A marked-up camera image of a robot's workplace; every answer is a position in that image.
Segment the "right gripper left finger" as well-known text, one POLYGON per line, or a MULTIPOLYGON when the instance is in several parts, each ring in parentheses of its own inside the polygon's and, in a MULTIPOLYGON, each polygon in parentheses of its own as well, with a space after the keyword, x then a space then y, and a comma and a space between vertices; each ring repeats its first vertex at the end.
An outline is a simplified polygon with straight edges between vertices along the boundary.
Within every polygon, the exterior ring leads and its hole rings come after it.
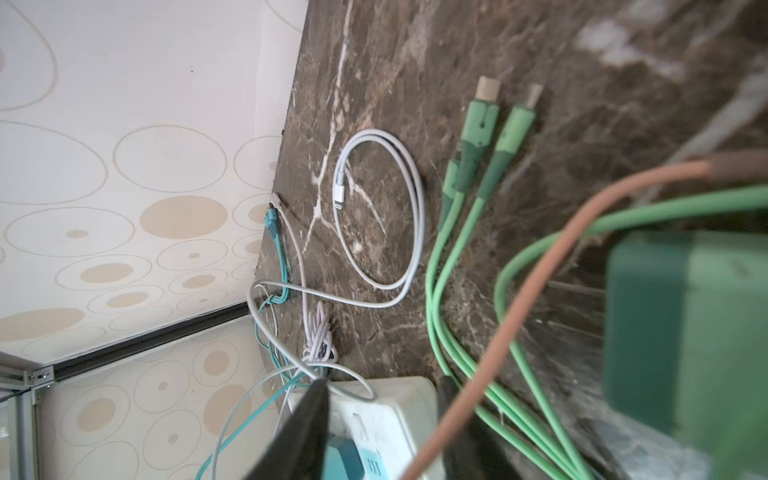
POLYGON ((328 381, 315 380, 276 439, 245 478, 321 479, 329 416, 328 381))

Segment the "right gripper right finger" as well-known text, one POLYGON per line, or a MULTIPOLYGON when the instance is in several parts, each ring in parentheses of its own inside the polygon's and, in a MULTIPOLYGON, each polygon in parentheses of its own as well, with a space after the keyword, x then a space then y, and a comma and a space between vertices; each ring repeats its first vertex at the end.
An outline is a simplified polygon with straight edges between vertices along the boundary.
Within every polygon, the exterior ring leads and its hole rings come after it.
POLYGON ((521 479, 493 432, 473 416, 442 453, 447 479, 521 479))

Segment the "white multicolour power strip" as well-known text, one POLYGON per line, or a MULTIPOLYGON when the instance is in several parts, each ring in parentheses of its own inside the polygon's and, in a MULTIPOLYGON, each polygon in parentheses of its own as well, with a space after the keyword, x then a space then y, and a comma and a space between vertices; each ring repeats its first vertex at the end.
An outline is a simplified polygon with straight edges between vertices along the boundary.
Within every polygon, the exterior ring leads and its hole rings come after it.
POLYGON ((330 395, 329 432, 355 443, 367 479, 398 479, 437 426, 437 391, 419 376, 369 384, 372 403, 330 395))

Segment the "light green charger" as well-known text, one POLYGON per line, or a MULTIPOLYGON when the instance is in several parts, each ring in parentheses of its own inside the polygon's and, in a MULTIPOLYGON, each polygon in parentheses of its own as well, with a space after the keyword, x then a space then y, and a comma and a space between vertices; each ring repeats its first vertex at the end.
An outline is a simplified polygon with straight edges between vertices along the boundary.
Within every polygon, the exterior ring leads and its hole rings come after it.
POLYGON ((607 265, 610 406, 707 453, 715 479, 767 473, 767 239, 636 231, 607 265))

